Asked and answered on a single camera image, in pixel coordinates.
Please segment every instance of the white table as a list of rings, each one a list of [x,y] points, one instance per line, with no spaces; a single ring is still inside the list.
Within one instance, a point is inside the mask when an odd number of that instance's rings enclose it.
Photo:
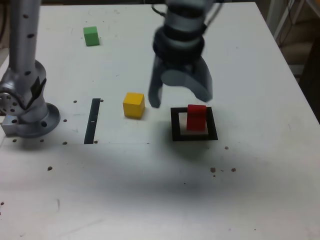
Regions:
[[[149,104],[162,21],[148,5],[41,8],[36,58],[61,123],[44,142],[0,132],[1,240],[320,238],[320,126],[257,6],[226,4],[205,36],[218,141],[171,141],[170,108],[202,104],[189,90]],[[143,120],[123,116],[127,92],[145,94]],[[92,98],[98,144],[84,145]]]

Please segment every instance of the gray robot arm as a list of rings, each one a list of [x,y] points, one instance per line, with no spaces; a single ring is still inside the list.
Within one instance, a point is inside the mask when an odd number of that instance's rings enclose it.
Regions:
[[[52,131],[58,109],[45,102],[46,70],[36,60],[41,0],[11,0],[9,66],[0,81],[0,110],[7,136],[34,138]]]
[[[212,3],[209,0],[167,1],[167,12],[162,14],[165,17],[163,26],[156,31],[153,42],[155,59],[148,93],[152,107],[160,107],[163,84],[186,87],[204,102],[212,99],[211,74],[201,57],[206,15]]]

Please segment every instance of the wooden block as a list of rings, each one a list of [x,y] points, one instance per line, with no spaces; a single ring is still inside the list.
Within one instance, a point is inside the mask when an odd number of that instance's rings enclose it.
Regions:
[[[123,111],[128,118],[140,119],[145,111],[145,95],[128,92],[123,101]]]
[[[83,34],[87,47],[100,45],[96,26],[84,27]]]
[[[207,107],[204,105],[188,105],[186,129],[188,131],[205,131]]]

